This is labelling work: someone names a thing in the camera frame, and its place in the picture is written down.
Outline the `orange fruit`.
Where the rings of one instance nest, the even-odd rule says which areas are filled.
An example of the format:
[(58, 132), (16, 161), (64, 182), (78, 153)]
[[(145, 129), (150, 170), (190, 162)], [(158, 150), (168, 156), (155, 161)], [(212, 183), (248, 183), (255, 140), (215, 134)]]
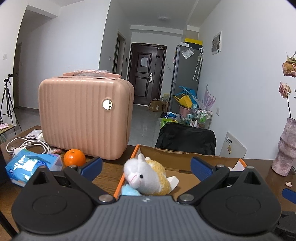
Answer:
[(63, 161), (66, 167), (71, 165), (80, 167), (86, 163), (86, 157), (81, 150), (70, 149), (65, 153)]

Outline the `fallen rose petal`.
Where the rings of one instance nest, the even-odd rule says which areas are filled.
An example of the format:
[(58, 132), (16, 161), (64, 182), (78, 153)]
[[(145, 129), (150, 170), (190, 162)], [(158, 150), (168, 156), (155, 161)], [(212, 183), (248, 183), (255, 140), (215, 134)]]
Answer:
[(287, 187), (292, 187), (292, 182), (291, 181), (287, 181), (287, 182), (285, 182), (285, 185), (287, 186)]

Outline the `yellow box on fridge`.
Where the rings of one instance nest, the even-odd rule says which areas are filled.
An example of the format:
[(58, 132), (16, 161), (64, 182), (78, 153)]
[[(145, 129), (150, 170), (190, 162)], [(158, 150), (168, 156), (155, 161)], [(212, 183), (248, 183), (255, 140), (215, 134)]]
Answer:
[(184, 42), (185, 43), (188, 43), (188, 44), (191, 44), (191, 45), (203, 45), (203, 42), (202, 41), (200, 41), (200, 40), (195, 40), (195, 39), (191, 39), (191, 38), (185, 38), (184, 39)]

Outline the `yellow white alpaca plush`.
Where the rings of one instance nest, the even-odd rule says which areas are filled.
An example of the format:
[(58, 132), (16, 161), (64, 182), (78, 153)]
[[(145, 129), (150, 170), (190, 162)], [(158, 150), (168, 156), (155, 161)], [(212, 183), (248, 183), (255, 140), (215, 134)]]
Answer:
[(127, 160), (123, 172), (129, 186), (143, 195), (163, 196), (171, 191), (165, 167), (142, 153)]

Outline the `light blue plush toy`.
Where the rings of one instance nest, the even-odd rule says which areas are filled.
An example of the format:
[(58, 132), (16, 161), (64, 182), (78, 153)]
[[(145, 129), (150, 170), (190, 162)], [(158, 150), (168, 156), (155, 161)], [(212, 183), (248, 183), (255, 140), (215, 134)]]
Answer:
[(121, 195), (123, 196), (141, 196), (141, 193), (132, 188), (129, 184), (125, 184), (121, 188)]

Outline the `grey refrigerator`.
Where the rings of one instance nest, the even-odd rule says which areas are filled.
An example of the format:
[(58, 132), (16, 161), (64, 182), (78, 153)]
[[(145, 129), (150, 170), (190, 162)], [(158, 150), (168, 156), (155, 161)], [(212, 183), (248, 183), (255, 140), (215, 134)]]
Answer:
[(181, 86), (193, 89), (197, 93), (199, 80), (196, 80), (198, 72), (195, 70), (202, 48), (202, 45), (194, 43), (180, 43), (177, 45), (168, 111), (179, 113), (179, 104), (174, 96), (179, 96), (183, 91)]

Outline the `pink ribbed suitcase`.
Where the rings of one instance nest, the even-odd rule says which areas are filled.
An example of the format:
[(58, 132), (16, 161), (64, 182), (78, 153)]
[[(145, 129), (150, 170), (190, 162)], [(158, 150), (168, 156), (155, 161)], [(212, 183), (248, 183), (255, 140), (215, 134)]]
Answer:
[(39, 85), (43, 137), (64, 150), (115, 160), (130, 138), (133, 85), (119, 74), (79, 70), (43, 80)]

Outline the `dark brown entrance door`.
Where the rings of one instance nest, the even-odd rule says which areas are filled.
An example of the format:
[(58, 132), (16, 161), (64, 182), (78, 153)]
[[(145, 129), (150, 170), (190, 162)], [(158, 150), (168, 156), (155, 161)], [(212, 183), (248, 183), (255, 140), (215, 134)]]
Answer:
[(166, 50), (163, 45), (132, 43), (127, 79), (134, 87), (134, 104), (149, 105), (160, 98)]

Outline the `red cardboard box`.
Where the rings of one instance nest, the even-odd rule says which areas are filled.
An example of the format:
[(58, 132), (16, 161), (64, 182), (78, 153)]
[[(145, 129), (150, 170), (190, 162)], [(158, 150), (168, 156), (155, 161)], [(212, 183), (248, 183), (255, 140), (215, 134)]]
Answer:
[(198, 157), (212, 166), (222, 164), (231, 167), (234, 170), (242, 171), (247, 164), (238, 158), (225, 158), (219, 156), (205, 156), (196, 153), (176, 152), (165, 149), (158, 149), (143, 145), (137, 145), (129, 158), (137, 157), (138, 154), (144, 154), (153, 160), (160, 162), (166, 169), (168, 177), (176, 176), (179, 183), (170, 195), (176, 199), (180, 194), (200, 183), (200, 180), (191, 171), (191, 159)]

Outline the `brown cardboard box on floor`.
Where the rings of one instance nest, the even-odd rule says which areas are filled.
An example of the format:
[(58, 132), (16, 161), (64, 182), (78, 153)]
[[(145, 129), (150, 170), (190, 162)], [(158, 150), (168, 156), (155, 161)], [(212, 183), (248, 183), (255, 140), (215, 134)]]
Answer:
[(152, 100), (148, 110), (153, 112), (166, 113), (168, 110), (168, 102), (164, 100)]

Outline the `white wall electrical panel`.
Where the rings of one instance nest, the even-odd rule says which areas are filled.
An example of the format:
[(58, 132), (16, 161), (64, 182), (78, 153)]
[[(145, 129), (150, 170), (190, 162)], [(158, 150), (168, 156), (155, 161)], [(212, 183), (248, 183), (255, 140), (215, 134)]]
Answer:
[(222, 32), (220, 31), (218, 34), (216, 34), (213, 37), (212, 47), (211, 47), (212, 55), (220, 53), (221, 52), (221, 46), (222, 46)]

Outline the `blue tissue pack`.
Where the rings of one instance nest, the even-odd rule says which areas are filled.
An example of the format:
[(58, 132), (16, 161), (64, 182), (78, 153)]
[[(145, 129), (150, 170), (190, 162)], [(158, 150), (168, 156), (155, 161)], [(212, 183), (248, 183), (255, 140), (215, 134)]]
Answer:
[(37, 154), (23, 149), (6, 165), (6, 172), (13, 184), (24, 187), (40, 166), (48, 167), (50, 171), (61, 171), (63, 163), (60, 155)]

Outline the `black chair back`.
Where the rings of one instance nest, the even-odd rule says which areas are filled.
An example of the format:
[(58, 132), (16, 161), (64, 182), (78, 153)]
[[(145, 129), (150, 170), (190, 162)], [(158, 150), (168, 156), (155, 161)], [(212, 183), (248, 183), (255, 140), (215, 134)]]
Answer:
[(215, 155), (216, 137), (212, 130), (166, 123), (159, 131), (156, 148), (171, 151)]

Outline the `pink textured vase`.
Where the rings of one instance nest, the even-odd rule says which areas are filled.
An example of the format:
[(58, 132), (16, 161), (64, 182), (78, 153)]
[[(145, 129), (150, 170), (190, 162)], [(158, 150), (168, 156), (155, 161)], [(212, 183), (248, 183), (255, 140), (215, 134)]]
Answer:
[(295, 119), (288, 118), (278, 142), (278, 153), (271, 168), (281, 176), (287, 176), (295, 161)]

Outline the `white board on floor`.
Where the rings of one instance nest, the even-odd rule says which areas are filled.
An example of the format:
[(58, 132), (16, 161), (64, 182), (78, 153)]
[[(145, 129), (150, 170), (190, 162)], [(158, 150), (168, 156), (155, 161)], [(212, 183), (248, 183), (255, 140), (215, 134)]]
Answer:
[(247, 149), (231, 133), (227, 132), (219, 156), (227, 158), (245, 157)]

